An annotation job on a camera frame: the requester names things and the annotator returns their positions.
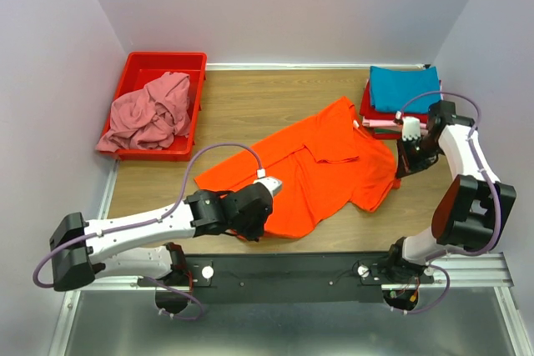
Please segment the orange t-shirt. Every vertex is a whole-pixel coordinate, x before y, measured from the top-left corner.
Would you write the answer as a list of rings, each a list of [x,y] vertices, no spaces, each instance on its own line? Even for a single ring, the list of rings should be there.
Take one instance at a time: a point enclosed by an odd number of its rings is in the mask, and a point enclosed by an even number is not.
[[[267,235],[282,238],[303,238],[347,203],[374,212],[401,185],[393,153],[360,125],[346,97],[194,181],[202,189],[238,191],[253,182],[258,167],[283,183],[264,226]]]

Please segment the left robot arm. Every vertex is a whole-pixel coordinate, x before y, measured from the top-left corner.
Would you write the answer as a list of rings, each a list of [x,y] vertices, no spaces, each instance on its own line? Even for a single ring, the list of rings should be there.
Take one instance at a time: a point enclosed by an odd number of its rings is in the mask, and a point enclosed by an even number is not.
[[[177,204],[123,218],[86,220],[70,213],[49,239],[52,287],[67,292],[110,276],[149,276],[175,285],[185,266],[173,254],[172,240],[235,233],[256,241],[281,188],[280,180],[265,177],[236,192],[198,190]]]

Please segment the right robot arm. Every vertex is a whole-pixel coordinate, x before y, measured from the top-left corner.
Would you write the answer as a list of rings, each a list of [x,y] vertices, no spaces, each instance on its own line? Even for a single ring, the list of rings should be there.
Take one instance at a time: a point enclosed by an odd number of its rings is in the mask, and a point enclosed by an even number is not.
[[[396,177],[422,172],[445,156],[452,182],[434,212],[429,228],[400,238],[380,271],[396,283],[421,276],[429,262],[448,253],[479,256],[501,237],[516,200],[516,190],[491,170],[478,140],[476,121],[457,114],[453,102],[440,100],[428,108],[426,131],[417,118],[395,115],[401,126],[397,140]]]

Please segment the green folded t-shirt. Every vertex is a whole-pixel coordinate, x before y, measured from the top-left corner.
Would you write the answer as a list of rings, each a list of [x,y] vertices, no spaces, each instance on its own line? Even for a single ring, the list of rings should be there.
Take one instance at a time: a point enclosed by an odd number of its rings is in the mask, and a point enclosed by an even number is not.
[[[380,140],[397,140],[401,138],[401,132],[385,128],[373,128],[372,136]]]

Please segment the pink folded t-shirt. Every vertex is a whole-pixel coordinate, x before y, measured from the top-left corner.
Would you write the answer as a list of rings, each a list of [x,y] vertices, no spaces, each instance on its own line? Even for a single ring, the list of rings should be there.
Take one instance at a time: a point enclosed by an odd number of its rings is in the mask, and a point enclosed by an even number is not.
[[[362,124],[368,128],[400,129],[406,123],[414,125],[419,123],[421,129],[426,129],[426,124],[415,117],[404,117],[401,121],[363,118]]]

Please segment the red folded t-shirt upper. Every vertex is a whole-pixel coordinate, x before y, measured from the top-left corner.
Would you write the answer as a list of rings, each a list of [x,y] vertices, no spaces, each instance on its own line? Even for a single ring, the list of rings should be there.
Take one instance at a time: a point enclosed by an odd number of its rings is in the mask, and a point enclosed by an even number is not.
[[[369,81],[366,82],[365,89],[363,92],[363,96],[362,96],[362,100],[360,104],[360,115],[365,118],[375,119],[375,120],[393,121],[395,119],[395,113],[378,112],[370,104],[370,82]],[[428,119],[426,114],[418,114],[418,113],[404,113],[403,116],[418,118],[420,122],[424,124],[427,123],[427,119]]]

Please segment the blue folded t-shirt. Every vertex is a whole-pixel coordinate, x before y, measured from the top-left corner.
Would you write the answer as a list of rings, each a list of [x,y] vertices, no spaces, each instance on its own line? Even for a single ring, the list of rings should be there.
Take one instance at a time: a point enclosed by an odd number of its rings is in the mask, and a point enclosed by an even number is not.
[[[370,68],[370,104],[377,112],[395,113],[412,98],[440,87],[436,67],[413,71]]]

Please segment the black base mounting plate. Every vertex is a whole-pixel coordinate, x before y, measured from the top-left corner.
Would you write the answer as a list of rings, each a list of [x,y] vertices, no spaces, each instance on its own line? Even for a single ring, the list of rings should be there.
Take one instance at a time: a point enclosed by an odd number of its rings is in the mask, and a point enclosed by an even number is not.
[[[381,303],[384,285],[432,283],[387,252],[212,253],[185,256],[202,303]]]

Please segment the dusty pink crumpled t-shirt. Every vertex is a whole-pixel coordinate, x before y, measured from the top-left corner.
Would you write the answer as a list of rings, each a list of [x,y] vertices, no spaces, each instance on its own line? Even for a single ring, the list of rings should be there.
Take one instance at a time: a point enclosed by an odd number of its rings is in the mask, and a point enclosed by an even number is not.
[[[113,101],[110,128],[99,139],[100,152],[163,150],[191,129],[189,75],[166,72],[143,88]]]

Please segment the red plastic bin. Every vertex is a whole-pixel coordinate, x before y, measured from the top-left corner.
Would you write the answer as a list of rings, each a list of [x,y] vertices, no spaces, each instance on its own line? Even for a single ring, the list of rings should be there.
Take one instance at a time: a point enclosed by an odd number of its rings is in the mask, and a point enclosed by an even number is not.
[[[189,161],[193,152],[197,118],[201,110],[200,99],[205,80],[206,60],[205,53],[130,53],[118,82],[113,101],[125,93],[143,88],[146,83],[161,77],[166,72],[186,73],[190,79],[188,109],[188,115],[191,118],[190,134],[188,137],[176,137],[170,147],[163,150],[121,149],[116,152],[99,152],[119,160]],[[104,124],[101,137],[109,128],[110,113]]]

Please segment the aluminium rail frame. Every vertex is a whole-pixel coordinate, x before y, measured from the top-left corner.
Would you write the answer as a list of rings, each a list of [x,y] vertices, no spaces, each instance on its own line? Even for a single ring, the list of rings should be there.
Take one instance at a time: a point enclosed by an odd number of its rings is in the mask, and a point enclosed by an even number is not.
[[[190,253],[340,253],[326,237],[297,249],[289,239],[259,243],[206,239]],[[107,278],[66,295],[52,355],[518,355],[525,336],[506,260],[499,253],[449,255],[426,273],[415,316],[381,303],[204,303],[192,322],[159,317],[152,289]]]

